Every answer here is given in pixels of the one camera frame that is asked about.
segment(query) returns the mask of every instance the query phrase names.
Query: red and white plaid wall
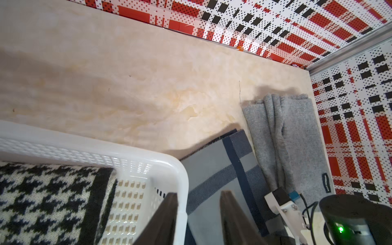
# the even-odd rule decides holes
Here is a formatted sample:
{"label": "red and white plaid wall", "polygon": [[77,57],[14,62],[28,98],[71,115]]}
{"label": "red and white plaid wall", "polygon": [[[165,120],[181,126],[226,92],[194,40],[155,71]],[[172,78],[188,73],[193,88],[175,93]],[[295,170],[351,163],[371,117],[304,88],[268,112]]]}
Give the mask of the red and white plaid wall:
{"label": "red and white plaid wall", "polygon": [[70,0],[307,67],[392,19],[392,0]]}
{"label": "red and white plaid wall", "polygon": [[392,39],[311,76],[336,193],[392,206]]}

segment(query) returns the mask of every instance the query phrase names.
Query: marble table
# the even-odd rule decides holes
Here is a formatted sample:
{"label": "marble table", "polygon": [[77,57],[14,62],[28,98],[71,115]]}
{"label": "marble table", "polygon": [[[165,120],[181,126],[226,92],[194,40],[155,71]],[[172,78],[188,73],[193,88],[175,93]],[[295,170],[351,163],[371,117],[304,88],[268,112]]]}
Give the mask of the marble table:
{"label": "marble table", "polygon": [[65,0],[0,6],[0,120],[181,158],[234,128],[252,142],[241,106],[267,93],[316,108],[296,67]]}

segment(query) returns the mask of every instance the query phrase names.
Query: gray felt fabric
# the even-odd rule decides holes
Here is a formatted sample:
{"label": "gray felt fabric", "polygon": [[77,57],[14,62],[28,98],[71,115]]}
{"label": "gray felt fabric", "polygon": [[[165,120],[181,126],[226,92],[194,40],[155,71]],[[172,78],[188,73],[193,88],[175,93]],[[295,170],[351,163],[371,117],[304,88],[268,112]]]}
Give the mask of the gray felt fabric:
{"label": "gray felt fabric", "polygon": [[[303,193],[307,203],[329,195],[322,174],[329,176],[312,101],[307,95],[268,94],[243,108],[256,158],[271,190]],[[296,201],[301,209],[303,202]]]}
{"label": "gray felt fabric", "polygon": [[181,160],[188,173],[188,228],[185,243],[223,244],[219,198],[231,190],[262,236],[285,234],[280,216],[264,196],[270,192],[243,130],[232,131]]}

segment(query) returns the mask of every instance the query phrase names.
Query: dotted pattern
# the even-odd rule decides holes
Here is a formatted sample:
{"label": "dotted pattern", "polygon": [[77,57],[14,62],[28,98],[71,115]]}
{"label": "dotted pattern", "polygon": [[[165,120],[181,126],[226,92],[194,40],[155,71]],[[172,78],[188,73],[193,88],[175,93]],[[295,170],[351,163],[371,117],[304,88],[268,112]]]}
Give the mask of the dotted pattern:
{"label": "dotted pattern", "polygon": [[392,206],[392,39],[311,77],[337,194]]}
{"label": "dotted pattern", "polygon": [[146,183],[135,180],[119,180],[109,219],[100,241],[101,245],[132,244],[139,229],[138,221],[145,204]]}
{"label": "dotted pattern", "polygon": [[[153,167],[149,163],[6,138],[0,138],[0,151],[73,163],[107,165],[114,167],[117,173],[126,172],[127,179],[118,180],[116,186],[108,223],[99,243],[102,245],[132,244],[166,195],[162,191],[155,194],[155,189],[149,188],[151,180],[148,172]],[[130,176],[133,173],[145,174],[146,178]]]}
{"label": "dotted pattern", "polygon": [[392,19],[391,0],[70,1],[303,68]]}

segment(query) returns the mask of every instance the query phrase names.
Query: houndstooth fabric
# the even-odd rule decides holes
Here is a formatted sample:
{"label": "houndstooth fabric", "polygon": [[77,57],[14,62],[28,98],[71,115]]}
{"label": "houndstooth fabric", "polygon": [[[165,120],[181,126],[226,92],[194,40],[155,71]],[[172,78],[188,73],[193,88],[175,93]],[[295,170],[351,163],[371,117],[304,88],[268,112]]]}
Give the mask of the houndstooth fabric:
{"label": "houndstooth fabric", "polygon": [[95,244],[115,191],[112,168],[0,163],[0,244]]}

